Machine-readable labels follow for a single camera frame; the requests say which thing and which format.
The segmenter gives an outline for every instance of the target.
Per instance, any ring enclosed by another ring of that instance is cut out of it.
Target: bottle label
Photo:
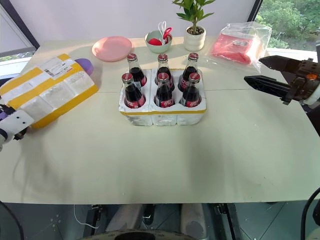
[[[199,105],[199,99],[197,99],[196,101],[187,101],[184,99],[184,97],[181,98],[180,103],[181,105],[188,107],[188,108],[193,108],[195,106]]]
[[[143,95],[141,96],[141,98],[138,101],[128,101],[127,99],[124,99],[125,105],[131,109],[138,109],[143,104],[145,104],[145,102],[146,102],[146,99]]]
[[[180,86],[183,90],[185,90],[188,87],[188,81],[182,78]]]
[[[147,83],[147,78],[146,78],[146,76],[144,76],[143,79],[141,79],[141,87],[146,85],[146,83]]]
[[[167,100],[167,101],[161,101],[160,102],[160,106],[161,108],[168,108],[168,107],[171,107],[175,102],[170,99],[170,100]]]
[[[159,99],[156,96],[154,96],[154,102],[155,102],[155,105],[157,105],[160,108],[164,108],[164,109],[171,107],[172,105],[175,104],[173,99],[169,99],[167,101],[159,101]]]
[[[174,80],[171,77],[171,79],[169,80],[169,88],[172,89],[173,85],[174,85]]]

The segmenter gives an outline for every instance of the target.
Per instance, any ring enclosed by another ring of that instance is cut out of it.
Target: red label
[[[141,87],[143,87],[144,85],[146,85],[146,83],[147,83],[147,78],[146,78],[146,76],[144,76],[144,78],[141,79]]]
[[[188,81],[186,81],[186,80],[184,80],[183,78],[182,78],[182,80],[181,80],[181,88],[183,89],[183,90],[185,90],[187,87],[188,87]]]
[[[197,101],[186,101],[185,106],[188,108],[193,108],[199,105],[199,99]]]
[[[125,105],[131,109],[138,109],[143,104],[145,104],[145,102],[146,102],[146,99],[144,96],[141,96],[141,98],[138,101],[128,101],[127,99],[124,99]]]
[[[170,100],[167,100],[167,101],[162,101],[160,102],[160,106],[161,108],[168,108],[168,107],[171,107],[175,102],[170,99]]]
[[[171,79],[169,80],[169,87],[170,87],[170,89],[172,89],[172,86],[174,85],[174,81],[173,81],[173,79],[172,79],[172,77],[171,77]]]

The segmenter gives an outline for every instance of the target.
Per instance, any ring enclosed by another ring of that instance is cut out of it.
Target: foam bottle carrier
[[[207,110],[202,72],[198,69],[198,73],[201,76],[198,84],[201,102],[195,107],[186,107],[179,103],[183,93],[178,89],[179,78],[182,76],[184,69],[170,69],[174,83],[172,98],[175,104],[167,108],[162,108],[157,106],[154,101],[158,89],[155,82],[157,71],[157,68],[143,70],[143,73],[147,77],[147,82],[145,86],[141,88],[141,92],[145,96],[145,103],[142,107],[127,107],[124,103],[125,89],[123,87],[121,88],[119,98],[120,113],[135,126],[195,125],[200,122]]]

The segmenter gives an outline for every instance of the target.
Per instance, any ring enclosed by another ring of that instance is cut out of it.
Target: table
[[[214,38],[208,37],[204,56]],[[144,69],[157,55],[131,39]],[[207,112],[194,126],[138,127],[118,112],[126,59],[106,63],[95,41],[44,43],[26,69],[69,54],[88,58],[98,93],[0,153],[0,199],[41,204],[236,203],[307,199],[319,186],[319,136],[297,102],[251,89],[233,63],[199,61]],[[183,38],[167,52],[184,68]],[[281,74],[261,73],[284,82]]]

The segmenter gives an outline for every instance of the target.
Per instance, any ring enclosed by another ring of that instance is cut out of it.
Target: floor
[[[299,240],[300,218],[305,201],[268,203],[236,203],[238,219],[243,240]],[[317,225],[312,220],[313,202],[307,218],[306,233],[311,233]],[[16,214],[23,226],[27,240],[76,240],[82,237],[84,226],[76,222],[73,205],[39,205],[15,204],[8,206]],[[77,205],[76,216],[81,222],[86,221],[90,205]],[[205,206],[209,237],[215,240],[213,224],[209,209]],[[17,227],[8,219],[6,212],[0,208],[0,240],[15,239]],[[179,232],[180,216],[178,204],[159,204],[156,206],[154,220],[151,225],[141,222],[142,229],[159,229]],[[231,239],[229,232],[226,238]]]

